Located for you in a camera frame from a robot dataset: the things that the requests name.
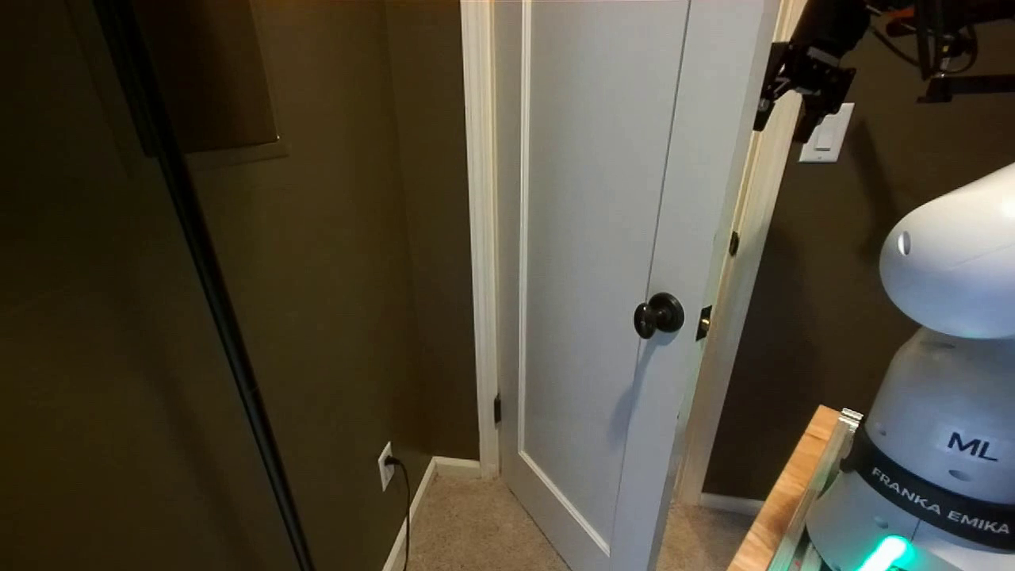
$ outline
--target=white robot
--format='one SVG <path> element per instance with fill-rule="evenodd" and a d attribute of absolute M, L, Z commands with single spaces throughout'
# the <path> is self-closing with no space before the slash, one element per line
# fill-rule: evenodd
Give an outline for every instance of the white robot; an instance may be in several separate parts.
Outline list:
<path fill-rule="evenodd" d="M 806 532 L 833 571 L 1015 571 L 1015 164 L 903 216 L 880 284 L 922 330 Z"/>

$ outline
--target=green light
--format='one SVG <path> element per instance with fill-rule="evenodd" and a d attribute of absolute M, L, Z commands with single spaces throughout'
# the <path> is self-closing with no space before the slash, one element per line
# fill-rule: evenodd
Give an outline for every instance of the green light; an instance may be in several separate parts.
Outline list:
<path fill-rule="evenodd" d="M 874 553 L 860 566 L 860 571 L 893 571 L 910 560 L 910 542 L 899 535 L 886 535 Z"/>

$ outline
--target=black pole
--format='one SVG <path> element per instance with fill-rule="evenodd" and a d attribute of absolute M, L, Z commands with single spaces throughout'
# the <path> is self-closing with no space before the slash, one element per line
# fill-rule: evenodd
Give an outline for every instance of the black pole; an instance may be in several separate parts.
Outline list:
<path fill-rule="evenodd" d="M 130 6 L 130 0 L 94 0 L 94 12 L 100 20 L 105 43 L 111 48 L 111 56 L 113 56 L 117 75 L 126 88 L 126 100 L 133 106 L 133 113 L 145 128 L 145 143 L 152 147 L 152 153 L 159 159 L 171 205 L 173 205 L 182 231 L 188 238 L 194 270 L 200 276 L 204 295 L 208 302 L 208 310 L 212 310 L 212 320 L 214 320 L 214 330 L 220 330 L 220 340 L 222 340 L 222 348 L 225 348 L 225 359 L 230 367 L 236 391 L 245 402 L 248 426 L 256 441 L 266 482 L 275 494 L 290 556 L 300 571 L 313 571 L 311 547 L 300 529 L 300 519 L 298 519 L 298 510 L 290 500 L 290 490 L 285 478 L 285 466 L 280 458 L 280 444 L 274 439 L 274 429 L 268 429 L 259 391 L 256 391 L 256 378 L 252 378 L 252 365 L 249 365 L 249 356 L 245 346 L 245 334 L 236 320 L 229 289 L 225 289 L 225 279 L 222 279 L 222 270 L 214 259 L 214 245 L 212 245 L 212 234 L 204 222 L 200 199 L 194 195 L 194 181 L 190 181 L 185 153 L 173 140 L 167 111 L 161 106 L 161 93 L 159 93 L 141 35 L 133 20 L 133 6 Z"/>

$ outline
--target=black door knob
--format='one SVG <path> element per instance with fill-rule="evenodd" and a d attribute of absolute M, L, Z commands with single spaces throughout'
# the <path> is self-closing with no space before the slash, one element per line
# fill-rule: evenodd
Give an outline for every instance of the black door knob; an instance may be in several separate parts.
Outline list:
<path fill-rule="evenodd" d="M 686 309 L 669 295 L 656 292 L 650 302 L 635 309 L 635 330 L 650 340 L 656 330 L 675 334 L 686 323 Z"/>

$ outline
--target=baseboard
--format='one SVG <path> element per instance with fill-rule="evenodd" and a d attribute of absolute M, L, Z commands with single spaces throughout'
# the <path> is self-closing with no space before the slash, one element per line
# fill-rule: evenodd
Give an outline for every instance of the baseboard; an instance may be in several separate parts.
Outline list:
<path fill-rule="evenodd" d="M 467 458 L 432 458 L 421 471 L 421 478 L 419 478 L 419 490 L 411 494 L 411 506 L 409 506 L 409 523 L 416 523 L 416 510 L 424 499 L 424 491 L 432 490 L 434 475 L 445 473 L 445 475 L 474 475 L 482 478 L 482 466 L 478 459 L 467 459 Z M 389 542 L 389 553 L 388 553 L 388 563 L 380 571 L 398 571 L 406 566 L 406 519 L 398 526 L 398 535 Z"/>
<path fill-rule="evenodd" d="M 765 500 L 759 499 L 735 499 L 735 494 L 701 494 L 696 509 L 707 510 L 735 510 L 735 514 L 759 514 Z"/>

